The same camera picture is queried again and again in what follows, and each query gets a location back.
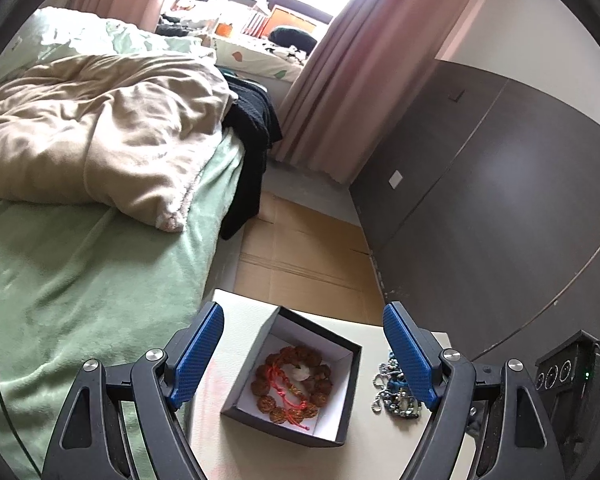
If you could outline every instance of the beige blanket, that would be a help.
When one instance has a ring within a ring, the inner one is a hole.
[[[0,86],[0,198],[102,202],[181,231],[233,95],[211,62],[186,55],[33,67]]]

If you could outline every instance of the metal screw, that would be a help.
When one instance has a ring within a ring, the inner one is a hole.
[[[517,359],[510,359],[507,365],[509,365],[509,368],[511,368],[514,372],[521,372],[525,368],[522,362],[518,361]]]
[[[459,361],[460,358],[462,357],[458,350],[453,350],[452,348],[449,348],[449,349],[445,350],[444,352],[442,352],[442,355],[447,361],[451,361],[451,362]]]
[[[152,348],[146,354],[144,354],[144,357],[146,357],[147,361],[159,361],[162,359],[163,355],[164,352],[161,348]]]
[[[85,361],[82,365],[82,369],[85,372],[93,372],[97,367],[98,362],[96,361],[96,359],[89,359],[88,361]]]

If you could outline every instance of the desk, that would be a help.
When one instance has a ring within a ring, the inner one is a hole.
[[[215,290],[211,296],[224,309],[224,333],[202,382],[189,418],[189,443],[208,480],[398,480],[429,420],[401,420],[376,415],[372,379],[386,362],[389,345],[382,327],[300,312],[325,328],[362,346],[360,374],[347,441],[342,447],[306,448],[270,436],[220,415],[222,404],[240,371],[258,330],[274,305]],[[444,348],[446,334],[435,333]],[[466,436],[452,480],[464,480],[475,452]]]

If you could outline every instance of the green bed sheet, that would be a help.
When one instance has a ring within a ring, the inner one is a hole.
[[[40,468],[85,359],[135,361],[190,323],[243,155],[240,141],[226,132],[203,171],[182,234],[99,204],[0,200],[0,389]],[[151,478],[138,422],[130,418],[139,473]],[[0,452],[21,480],[37,478],[1,409]]]

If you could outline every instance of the wall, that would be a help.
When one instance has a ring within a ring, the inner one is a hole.
[[[600,48],[560,0],[483,0],[439,59],[533,86],[600,124]]]

